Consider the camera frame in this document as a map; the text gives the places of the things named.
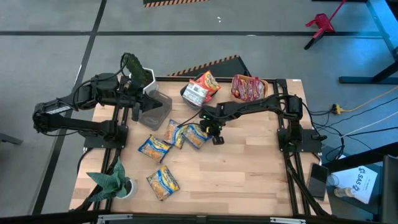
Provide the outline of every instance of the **potted plant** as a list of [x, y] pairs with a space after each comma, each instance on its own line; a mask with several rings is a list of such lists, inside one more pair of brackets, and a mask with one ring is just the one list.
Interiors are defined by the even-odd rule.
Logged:
[[143, 93], [158, 90], [159, 86], [156, 83], [154, 71], [150, 68], [143, 68], [138, 58], [134, 54], [124, 53], [122, 56], [123, 63], [126, 63], [126, 68], [130, 71], [130, 79], [139, 81], [144, 85]]
[[89, 202], [99, 202], [114, 197], [123, 199], [137, 192], [136, 182], [124, 176], [125, 171], [120, 158], [114, 166], [112, 175], [97, 172], [88, 172], [87, 175], [102, 187], [102, 191], [88, 199]]

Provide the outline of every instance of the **wicker basket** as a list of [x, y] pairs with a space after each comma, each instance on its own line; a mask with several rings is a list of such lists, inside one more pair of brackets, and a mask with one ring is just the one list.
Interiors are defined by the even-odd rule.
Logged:
[[[255, 79], [254, 77], [248, 77], [245, 75], [237, 75], [239, 77], [239, 79], [243, 79], [244, 81], [246, 81], [247, 83], [249, 83], [250, 80]], [[265, 80], [260, 79], [260, 81], [264, 84], [264, 97], [267, 97], [267, 93], [268, 93], [268, 83]], [[231, 89], [229, 91], [229, 97], [231, 98], [231, 100], [237, 102], [237, 103], [245, 103], [244, 100], [241, 100], [239, 98], [236, 98], [233, 94], [232, 94], [232, 85], [231, 85]]]

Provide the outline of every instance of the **smartphone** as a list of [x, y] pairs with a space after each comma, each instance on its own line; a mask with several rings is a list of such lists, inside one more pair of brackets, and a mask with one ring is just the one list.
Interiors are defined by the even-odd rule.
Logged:
[[316, 163], [311, 165], [310, 179], [308, 180], [307, 188], [314, 198], [324, 201], [327, 178], [328, 168]]

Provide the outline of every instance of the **desk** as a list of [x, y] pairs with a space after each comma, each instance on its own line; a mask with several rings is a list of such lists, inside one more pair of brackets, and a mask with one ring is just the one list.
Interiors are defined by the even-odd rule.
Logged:
[[[169, 118], [181, 123], [196, 113], [180, 96], [181, 88], [187, 83], [158, 83], [159, 91], [173, 99]], [[213, 106], [217, 102], [230, 100], [230, 83], [220, 84], [221, 90], [210, 103]], [[305, 101], [300, 80], [287, 80], [287, 86], [289, 94], [296, 94]], [[270, 85], [268, 95], [273, 93]], [[97, 105], [93, 121], [111, 119], [113, 109], [112, 106]], [[284, 159], [279, 151], [276, 134], [279, 127], [276, 114], [262, 112], [244, 115], [226, 123], [221, 132], [224, 145], [214, 146], [208, 141], [196, 151], [185, 143], [182, 150], [173, 147], [162, 164], [159, 164], [137, 149], [149, 134], [162, 139], [168, 123], [167, 118], [159, 130], [153, 132], [138, 122], [127, 120], [129, 134], [126, 147], [121, 152], [121, 161], [126, 176], [137, 181], [138, 192], [134, 197], [124, 200], [114, 199], [112, 212], [292, 216]], [[301, 125], [303, 128], [311, 127], [306, 111]], [[307, 180], [311, 163], [318, 161], [310, 153], [300, 155]], [[94, 149], [81, 162], [71, 209], [79, 206], [95, 187], [96, 184], [86, 172], [100, 172], [103, 157], [104, 149]], [[157, 200], [146, 181], [146, 177], [161, 165], [167, 165], [180, 186], [178, 192], [163, 202]], [[299, 211], [303, 213], [298, 187], [295, 192]], [[320, 203], [324, 210], [331, 213], [327, 196]]]

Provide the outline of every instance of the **plastic bottle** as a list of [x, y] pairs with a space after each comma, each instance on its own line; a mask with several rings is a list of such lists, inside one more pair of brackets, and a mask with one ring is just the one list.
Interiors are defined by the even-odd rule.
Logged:
[[334, 193], [337, 197], [354, 197], [355, 191], [351, 187], [335, 188]]

